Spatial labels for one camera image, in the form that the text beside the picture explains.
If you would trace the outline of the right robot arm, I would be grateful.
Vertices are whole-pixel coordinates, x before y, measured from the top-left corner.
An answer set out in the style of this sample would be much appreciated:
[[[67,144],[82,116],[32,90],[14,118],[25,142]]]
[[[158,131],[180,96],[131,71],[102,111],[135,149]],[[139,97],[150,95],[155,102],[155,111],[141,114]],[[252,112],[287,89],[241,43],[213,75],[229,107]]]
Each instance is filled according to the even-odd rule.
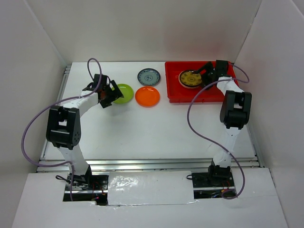
[[[244,92],[228,75],[228,67],[227,61],[217,60],[215,66],[211,62],[207,62],[195,71],[201,76],[201,86],[205,87],[216,81],[216,87],[224,95],[219,119],[224,127],[225,140],[208,168],[207,181],[212,186],[218,186],[221,182],[229,180],[231,152],[238,134],[248,123],[250,116],[252,94]]]

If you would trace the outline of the beige floral plate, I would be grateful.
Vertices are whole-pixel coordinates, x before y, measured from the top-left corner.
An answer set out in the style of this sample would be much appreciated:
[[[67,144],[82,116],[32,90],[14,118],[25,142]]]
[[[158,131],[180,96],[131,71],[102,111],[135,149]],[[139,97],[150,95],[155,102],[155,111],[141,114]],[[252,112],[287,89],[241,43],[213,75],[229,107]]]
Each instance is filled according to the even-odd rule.
[[[198,75],[180,76],[179,83],[185,88],[194,89],[201,85],[202,80]]]

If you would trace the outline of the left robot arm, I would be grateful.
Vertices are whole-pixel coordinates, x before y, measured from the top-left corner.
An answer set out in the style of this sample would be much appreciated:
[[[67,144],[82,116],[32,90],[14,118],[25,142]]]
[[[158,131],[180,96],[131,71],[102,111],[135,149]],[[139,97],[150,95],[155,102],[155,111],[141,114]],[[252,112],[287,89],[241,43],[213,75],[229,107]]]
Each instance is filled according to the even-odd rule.
[[[79,146],[81,116],[97,104],[107,108],[123,96],[114,80],[106,75],[95,74],[93,82],[79,96],[49,109],[46,139],[61,152],[65,161],[70,162],[69,179],[84,190],[93,186],[94,178]]]

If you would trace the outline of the green plate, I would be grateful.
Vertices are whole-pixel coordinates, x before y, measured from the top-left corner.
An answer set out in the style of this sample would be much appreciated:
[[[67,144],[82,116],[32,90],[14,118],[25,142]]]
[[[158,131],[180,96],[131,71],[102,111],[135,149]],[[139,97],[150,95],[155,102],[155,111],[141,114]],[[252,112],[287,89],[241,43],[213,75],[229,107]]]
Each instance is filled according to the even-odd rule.
[[[123,94],[123,97],[118,98],[117,100],[113,101],[115,104],[125,104],[132,100],[134,91],[133,89],[127,84],[118,84],[117,85],[120,91]]]

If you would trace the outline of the yellow brown patterned plate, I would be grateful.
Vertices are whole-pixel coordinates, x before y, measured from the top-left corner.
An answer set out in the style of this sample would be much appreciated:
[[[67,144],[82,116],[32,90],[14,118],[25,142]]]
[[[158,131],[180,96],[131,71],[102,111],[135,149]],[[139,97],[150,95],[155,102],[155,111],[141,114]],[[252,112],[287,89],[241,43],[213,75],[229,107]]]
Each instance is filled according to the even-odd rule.
[[[179,74],[179,83],[185,88],[196,88],[202,84],[202,78],[200,74],[185,70]]]

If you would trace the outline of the orange plate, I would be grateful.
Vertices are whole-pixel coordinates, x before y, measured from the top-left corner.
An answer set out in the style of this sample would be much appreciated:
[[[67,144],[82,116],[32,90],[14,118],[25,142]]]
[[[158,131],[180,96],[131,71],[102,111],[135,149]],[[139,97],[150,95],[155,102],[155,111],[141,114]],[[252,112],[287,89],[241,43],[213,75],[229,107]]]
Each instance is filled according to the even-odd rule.
[[[135,100],[142,107],[153,107],[160,101],[160,93],[154,87],[143,86],[136,91]]]

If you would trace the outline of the aluminium frame rail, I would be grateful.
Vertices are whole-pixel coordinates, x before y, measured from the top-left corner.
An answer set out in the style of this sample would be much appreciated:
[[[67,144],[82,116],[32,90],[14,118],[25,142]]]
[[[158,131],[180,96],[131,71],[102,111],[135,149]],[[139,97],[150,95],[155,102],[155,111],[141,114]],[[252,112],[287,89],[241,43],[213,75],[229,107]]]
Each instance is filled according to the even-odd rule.
[[[135,99],[125,104],[92,107],[81,117],[80,148],[94,172],[206,168],[224,143],[219,120],[221,104],[189,107],[170,103],[163,62],[74,62],[59,94],[74,96],[91,81],[88,72],[103,72],[117,83],[141,87],[137,74],[156,69],[160,101],[154,107],[140,106]]]

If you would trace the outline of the blue white patterned plate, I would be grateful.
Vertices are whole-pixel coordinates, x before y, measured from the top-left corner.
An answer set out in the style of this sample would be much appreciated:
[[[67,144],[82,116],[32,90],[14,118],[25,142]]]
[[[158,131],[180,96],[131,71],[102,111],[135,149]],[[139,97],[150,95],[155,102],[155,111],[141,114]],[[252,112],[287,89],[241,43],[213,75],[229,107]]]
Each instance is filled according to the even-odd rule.
[[[143,86],[155,86],[160,82],[161,75],[156,69],[145,68],[138,73],[137,80]]]

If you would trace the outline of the white foil cover panel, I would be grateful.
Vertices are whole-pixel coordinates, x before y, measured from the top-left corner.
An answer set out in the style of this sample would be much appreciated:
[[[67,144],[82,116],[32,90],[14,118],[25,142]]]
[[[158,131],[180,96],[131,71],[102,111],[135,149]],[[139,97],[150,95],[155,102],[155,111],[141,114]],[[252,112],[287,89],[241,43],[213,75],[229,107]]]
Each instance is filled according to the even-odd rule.
[[[110,206],[183,205],[195,201],[190,171],[111,172]]]

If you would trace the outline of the red plastic bin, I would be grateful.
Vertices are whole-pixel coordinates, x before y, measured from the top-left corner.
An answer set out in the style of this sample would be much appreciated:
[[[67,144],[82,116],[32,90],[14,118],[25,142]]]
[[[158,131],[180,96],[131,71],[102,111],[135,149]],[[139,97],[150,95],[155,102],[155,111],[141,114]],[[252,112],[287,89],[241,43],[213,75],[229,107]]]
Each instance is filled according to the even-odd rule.
[[[197,88],[185,88],[179,82],[179,75],[185,70],[198,70],[207,64],[207,61],[171,61],[165,62],[165,74],[167,84],[167,97],[171,103],[189,103],[194,96],[202,89],[202,86]],[[203,91],[196,102],[222,102],[224,95],[213,85],[211,88]]]

